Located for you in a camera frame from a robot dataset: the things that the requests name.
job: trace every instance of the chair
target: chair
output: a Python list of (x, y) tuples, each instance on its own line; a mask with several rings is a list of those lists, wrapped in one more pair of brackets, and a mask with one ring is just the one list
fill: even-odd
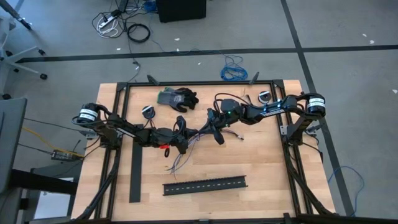
[[(40, 78), (43, 80), (47, 79), (47, 75), (40, 73), (36, 70), (33, 70), (31, 68), (19, 65), (16, 63), (18, 60), (20, 60), (23, 55), (28, 54), (31, 51), (37, 50), (39, 54), (44, 55), (45, 52), (38, 48), (37, 46), (31, 47), (29, 49), (23, 50), (17, 54), (13, 54), (12, 52), (5, 50), (4, 46), (7, 42), (7, 38), (9, 35), (9, 31), (15, 27), (15, 23), (13, 23), (13, 18), (5, 18), (3, 16), (0, 16), (0, 66), (5, 66), (5, 65), (10, 65), (14, 67), (14, 72), (19, 72), (19, 70), (25, 70), (28, 72), (40, 74)], [(8, 100), (11, 98), (9, 94), (3, 94), (2, 95), (3, 99)]]

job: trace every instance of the chair wheel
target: chair wheel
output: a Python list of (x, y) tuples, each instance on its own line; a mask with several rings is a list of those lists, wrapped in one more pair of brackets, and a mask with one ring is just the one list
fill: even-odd
[(4, 100), (9, 100), (9, 99), (11, 99), (11, 95), (6, 93), (6, 94), (3, 94), (2, 98)]
[(41, 54), (41, 55), (45, 55), (45, 52), (44, 52), (44, 50), (42, 50), (42, 49), (39, 49), (38, 52), (39, 52), (39, 54)]
[(43, 79), (43, 80), (46, 80), (47, 79), (47, 75), (46, 74), (41, 74), (40, 78)]

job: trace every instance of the white cable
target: white cable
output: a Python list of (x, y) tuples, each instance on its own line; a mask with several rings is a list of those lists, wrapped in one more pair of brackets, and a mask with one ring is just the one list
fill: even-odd
[[(102, 38), (110, 38), (110, 37), (114, 37), (115, 35), (117, 35), (117, 34), (119, 33), (119, 31), (118, 31), (117, 28), (116, 28), (116, 27), (119, 25), (119, 21), (118, 21), (116, 18), (114, 19), (111, 28), (109, 28), (109, 29), (107, 29), (107, 30), (104, 30), (104, 31), (102, 31), (101, 28), (100, 28), (100, 24), (102, 23), (101, 21), (103, 21), (103, 20), (104, 20), (103, 17), (100, 18), (100, 19), (98, 20), (97, 28), (96, 28), (97, 33), (98, 33), (98, 35), (99, 35), (100, 37), (102, 37)], [(112, 34), (112, 35), (110, 35), (110, 36), (105, 36), (105, 35), (104, 35), (104, 34), (107, 34), (107, 33), (112, 32), (113, 30), (116, 30), (116, 32), (115, 32), (114, 34)]]

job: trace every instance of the wooden tabletop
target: wooden tabletop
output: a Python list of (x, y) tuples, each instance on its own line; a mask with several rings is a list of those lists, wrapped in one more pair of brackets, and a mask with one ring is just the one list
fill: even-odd
[[(299, 95), (302, 91), (298, 80), (285, 80), (284, 84), (287, 95)], [(133, 124), (145, 123), (146, 120), (141, 114), (141, 109), (147, 105), (153, 105), (156, 112), (154, 123), (157, 128), (172, 128), (176, 117), (183, 115), (187, 120), (188, 128), (200, 129), (206, 122), (206, 109), (213, 107), (216, 93), (225, 92), (238, 96), (248, 94), (253, 103), (259, 105), (256, 100), (257, 95), (264, 90), (271, 91), (268, 85), (185, 87), (198, 93), (197, 97), (200, 102), (196, 105), (195, 110), (178, 113), (170, 106), (158, 105), (156, 103), (157, 94), (164, 89), (164, 86), (134, 87), (129, 93), (126, 119)], [(115, 90), (115, 83), (102, 84), (99, 88), (97, 103), (105, 105), (111, 110)], [(120, 102), (118, 111), (121, 111), (123, 98)], [(293, 121), (296, 121), (298, 116), (292, 114), (292, 118)], [(172, 166), (178, 155), (176, 148), (170, 148), (168, 158), (164, 157), (164, 151), (161, 149), (143, 148), (141, 202), (139, 203), (129, 203), (132, 139), (123, 138), (112, 220), (277, 218), (283, 217), (285, 212), (294, 216), (276, 117), (263, 119), (260, 123), (252, 126), (238, 122), (233, 124), (230, 129), (243, 135), (244, 140), (224, 133), (225, 143), (220, 146), (212, 135), (203, 136), (200, 141), (196, 142), (194, 148), (187, 149), (187, 154), (182, 157), (182, 160), (185, 161), (190, 151), (193, 150), (187, 163), (176, 172), (176, 180), (169, 171), (166, 171)], [(303, 141), (317, 147), (315, 140), (307, 135), (303, 135)], [(334, 212), (319, 153), (308, 146), (300, 146), (299, 149), (308, 186), (322, 204)], [(104, 149), (102, 148), (85, 159), (81, 169), (72, 218), (79, 216), (84, 211), (97, 192), (103, 159)], [(248, 187), (163, 196), (162, 184), (237, 175), (246, 175)], [(302, 211), (305, 211), (300, 187), (297, 186), (297, 188)], [(103, 215), (106, 214), (108, 196), (109, 189), (103, 200)]]

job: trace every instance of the black metal frame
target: black metal frame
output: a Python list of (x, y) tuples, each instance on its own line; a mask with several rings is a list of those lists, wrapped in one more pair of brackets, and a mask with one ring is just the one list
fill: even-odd
[[(249, 81), (240, 81), (240, 82), (224, 82), (224, 81), (210, 81), (210, 82), (162, 82), (160, 84), (160, 86), (188, 86), (188, 85), (248, 85)], [(276, 95), (276, 88), (275, 86), (280, 88), (280, 94), (281, 97), (284, 97), (285, 94), (285, 90), (284, 90), (284, 86), (283, 86), (283, 80), (258, 80), (255, 85), (269, 85), (271, 88), (271, 92), (272, 92), (272, 96), (273, 96), (273, 100), (277, 100), (277, 95)], [(121, 117), (123, 119), (126, 119), (126, 114), (127, 114), (127, 109), (128, 109), (128, 101), (129, 101), (129, 92), (131, 87), (137, 87), (137, 86), (155, 86), (153, 83), (118, 83), (117, 87), (116, 87), (116, 94), (115, 94), (115, 99), (114, 99), (114, 105), (113, 105), (113, 111), (115, 111), (116, 113), (118, 112), (118, 105), (120, 102), (120, 97), (121, 97), (121, 92), (124, 90), (124, 101), (123, 101), (123, 106), (122, 106), (122, 114)], [(278, 129), (279, 126), (283, 125), (282, 122), (282, 117), (279, 114), (277, 116), (277, 121), (278, 121)], [(292, 122), (292, 118), (290, 116), (290, 114), (287, 114), (287, 121), (288, 124)], [(285, 147), (288, 147), (286, 144), (283, 143), (282, 140), (282, 135), (280, 135), (280, 139), (282, 141), (282, 145), (284, 147), (284, 154), (287, 152), (287, 150)], [(102, 169), (102, 173), (101, 173), (101, 181), (100, 181), (100, 185), (103, 184), (104, 179), (106, 178), (106, 174), (108, 173), (108, 166), (109, 166), (109, 160), (110, 160), (110, 150), (106, 150), (105, 155), (104, 155), (104, 162), (103, 162), (103, 169)], [(296, 163), (297, 163), (297, 167), (298, 167), (298, 174), (300, 175), (300, 177), (302, 178), (302, 180), (305, 182), (305, 176), (304, 176), (304, 172), (302, 169), (302, 163), (301, 163), (301, 158), (300, 158), (300, 153), (298, 148), (296, 147), (295, 151), (295, 157), (296, 159)], [(288, 173), (288, 177), (289, 177), (289, 185), (290, 185), (290, 191), (292, 194), (292, 201), (293, 201), (293, 205), (294, 205), (294, 210), (295, 210), (295, 214), (301, 214), (301, 209), (300, 209), (300, 204), (299, 204), (299, 197), (297, 195), (297, 189), (296, 189), (296, 185), (295, 185), (295, 181), (294, 178)], [(114, 195), (115, 195), (115, 190), (116, 190), (116, 181), (117, 179), (115, 178), (111, 184), (111, 192), (109, 195), (109, 200), (108, 200), (108, 207), (107, 207), (107, 212), (106, 212), (106, 218), (112, 218), (112, 214), (113, 214), (113, 205), (114, 205)], [(312, 207), (311, 204), (309, 202), (309, 200), (307, 199), (306, 195), (303, 193), (304, 196), (304, 200), (305, 200), (305, 206), (307, 209), (307, 212), (312, 214)], [(101, 216), (101, 209), (102, 209), (102, 199), (99, 202), (97, 209), (95, 211), (95, 218), (100, 218)], [(280, 220), (283, 218), (266, 218), (266, 219), (244, 219), (241, 220), (242, 222), (267, 222), (267, 223), (279, 223)]]

